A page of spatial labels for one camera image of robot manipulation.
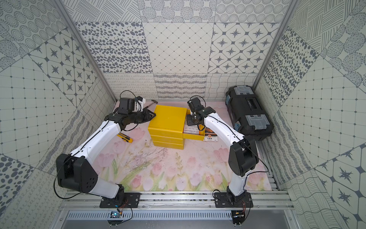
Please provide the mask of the yellow top drawer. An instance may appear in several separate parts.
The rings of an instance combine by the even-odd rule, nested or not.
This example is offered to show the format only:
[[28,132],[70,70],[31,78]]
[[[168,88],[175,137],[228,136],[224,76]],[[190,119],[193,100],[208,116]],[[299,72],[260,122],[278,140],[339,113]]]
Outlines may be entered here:
[[200,126],[189,126],[188,121],[191,117],[191,111],[187,109],[186,111],[186,118],[185,118],[185,125],[183,130],[183,139],[190,139],[190,140],[197,140],[203,141],[205,137],[205,132],[199,130]]

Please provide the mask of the yellow plastic drawer cabinet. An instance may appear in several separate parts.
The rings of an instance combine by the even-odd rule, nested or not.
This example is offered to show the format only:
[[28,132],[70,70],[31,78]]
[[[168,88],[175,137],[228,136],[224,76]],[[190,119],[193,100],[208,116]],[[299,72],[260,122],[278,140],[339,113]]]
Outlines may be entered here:
[[156,147],[183,150],[186,109],[157,105],[154,113],[156,117],[150,121],[148,126],[153,144]]

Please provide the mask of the orange white seed bag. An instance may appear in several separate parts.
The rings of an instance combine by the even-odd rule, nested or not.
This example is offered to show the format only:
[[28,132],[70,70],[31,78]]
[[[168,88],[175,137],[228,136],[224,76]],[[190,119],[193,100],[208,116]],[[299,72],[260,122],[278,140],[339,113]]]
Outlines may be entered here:
[[218,135],[212,131],[209,128],[205,128],[205,136],[204,136],[205,142],[218,142]]

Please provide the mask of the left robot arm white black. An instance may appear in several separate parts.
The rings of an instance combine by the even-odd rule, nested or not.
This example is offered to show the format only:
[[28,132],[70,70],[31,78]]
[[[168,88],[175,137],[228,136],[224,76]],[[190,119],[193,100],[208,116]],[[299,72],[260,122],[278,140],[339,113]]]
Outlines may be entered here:
[[128,114],[110,113],[101,126],[80,146],[69,154],[61,154],[56,159],[57,179],[54,184],[62,188],[115,199],[122,193],[121,185],[98,178],[92,167],[104,147],[129,124],[151,121],[156,114],[147,108]]

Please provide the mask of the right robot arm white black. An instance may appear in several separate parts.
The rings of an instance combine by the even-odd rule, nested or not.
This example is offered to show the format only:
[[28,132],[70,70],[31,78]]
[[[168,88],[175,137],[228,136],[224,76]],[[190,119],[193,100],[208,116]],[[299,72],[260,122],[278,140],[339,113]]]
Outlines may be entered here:
[[211,129],[229,148],[228,165],[233,172],[228,194],[240,197],[245,193],[245,185],[250,171],[259,162],[255,144],[229,126],[211,107],[190,108],[191,122]]

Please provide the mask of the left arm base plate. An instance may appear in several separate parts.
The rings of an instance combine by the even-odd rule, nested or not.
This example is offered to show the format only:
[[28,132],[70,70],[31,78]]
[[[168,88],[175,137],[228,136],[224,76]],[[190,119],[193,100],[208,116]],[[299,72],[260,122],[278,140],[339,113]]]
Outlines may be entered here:
[[137,208],[140,202],[141,193],[138,192],[127,192],[119,193],[115,198],[102,197],[100,208],[118,208],[122,206]]

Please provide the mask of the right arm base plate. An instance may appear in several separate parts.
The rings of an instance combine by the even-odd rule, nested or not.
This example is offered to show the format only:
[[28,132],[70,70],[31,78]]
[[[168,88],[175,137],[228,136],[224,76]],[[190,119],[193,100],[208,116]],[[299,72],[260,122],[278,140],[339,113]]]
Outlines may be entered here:
[[249,192],[234,196],[231,192],[214,192],[213,198],[216,208],[252,208],[253,201]]

